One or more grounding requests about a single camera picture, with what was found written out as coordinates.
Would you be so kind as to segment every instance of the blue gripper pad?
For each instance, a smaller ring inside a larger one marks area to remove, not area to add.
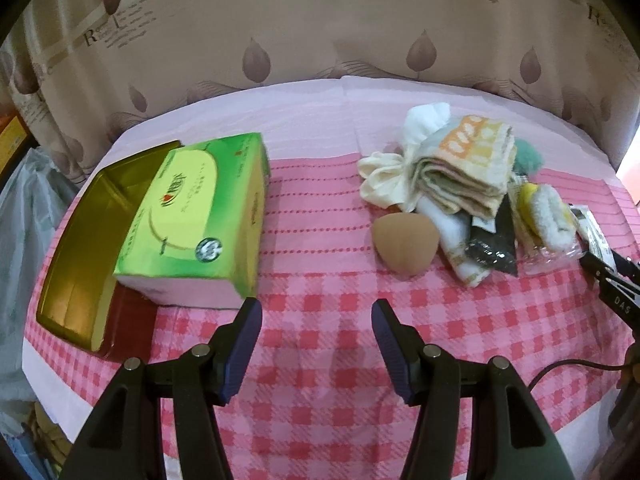
[[[223,334],[214,346],[213,365],[220,385],[218,395],[224,404],[240,390],[261,328],[262,305],[255,298],[244,300],[233,322],[218,328]]]
[[[415,352],[402,348],[402,325],[387,300],[377,300],[371,307],[371,325],[394,390],[405,403],[410,404],[414,398],[410,356]]]

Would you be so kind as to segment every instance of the tissue package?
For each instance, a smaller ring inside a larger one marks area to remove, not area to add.
[[[114,275],[158,304],[240,308],[256,295],[269,165],[260,134],[171,150]]]

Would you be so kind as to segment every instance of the green mesh sponge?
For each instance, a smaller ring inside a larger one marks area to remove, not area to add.
[[[513,171],[520,175],[537,173],[545,161],[540,152],[526,140],[516,139],[516,160],[513,163]]]

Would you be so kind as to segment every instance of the brown sponge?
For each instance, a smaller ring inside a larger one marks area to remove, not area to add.
[[[431,219],[415,213],[392,213],[378,218],[371,227],[371,236],[385,265],[405,276],[427,270],[440,241]]]

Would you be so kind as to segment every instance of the black plastic package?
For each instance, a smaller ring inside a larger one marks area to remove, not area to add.
[[[505,195],[494,222],[471,219],[466,255],[482,266],[517,276],[515,241],[511,203],[509,196]]]

